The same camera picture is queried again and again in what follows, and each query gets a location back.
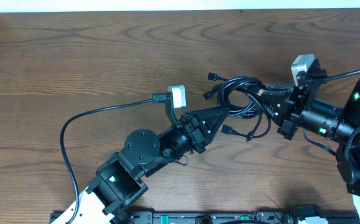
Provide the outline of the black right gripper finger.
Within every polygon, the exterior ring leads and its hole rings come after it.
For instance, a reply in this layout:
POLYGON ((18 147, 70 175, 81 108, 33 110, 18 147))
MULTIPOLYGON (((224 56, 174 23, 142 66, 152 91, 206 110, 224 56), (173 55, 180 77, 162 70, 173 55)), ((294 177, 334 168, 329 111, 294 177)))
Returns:
POLYGON ((292 92, 293 87, 277 86, 277 85, 266 85, 264 87, 264 90, 265 91, 274 91, 274 92, 279 92, 279 91, 292 92))
POLYGON ((291 94, 290 91, 264 91, 259 97, 269 118, 278 126, 282 126, 291 114, 293 108, 291 94))

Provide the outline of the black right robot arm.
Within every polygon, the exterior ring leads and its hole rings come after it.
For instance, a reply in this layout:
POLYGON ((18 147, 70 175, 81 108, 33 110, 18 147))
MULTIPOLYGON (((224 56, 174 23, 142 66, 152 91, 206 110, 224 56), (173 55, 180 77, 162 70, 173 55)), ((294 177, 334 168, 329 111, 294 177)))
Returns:
POLYGON ((291 66, 294 87, 265 87, 257 92, 278 132, 291 140, 298 128, 339 144, 333 153, 337 169, 360 219, 360 79, 344 107, 316 98, 319 87, 329 81, 360 75, 360 69, 329 77, 312 54, 298 56, 291 66))

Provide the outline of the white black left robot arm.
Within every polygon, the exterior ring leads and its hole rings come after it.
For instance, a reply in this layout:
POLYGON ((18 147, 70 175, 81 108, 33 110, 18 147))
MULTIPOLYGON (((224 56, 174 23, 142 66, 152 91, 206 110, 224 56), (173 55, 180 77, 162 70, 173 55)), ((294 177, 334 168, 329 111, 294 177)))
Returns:
POLYGON ((172 93, 154 93, 152 103, 163 103, 171 127, 161 134, 149 129, 133 131, 121 151, 96 171, 87 188, 75 189, 75 202, 55 223, 124 223, 127 209, 148 187, 142 181, 167 164, 180 163, 189 152, 205 152, 229 114, 225 107, 174 113, 172 93))

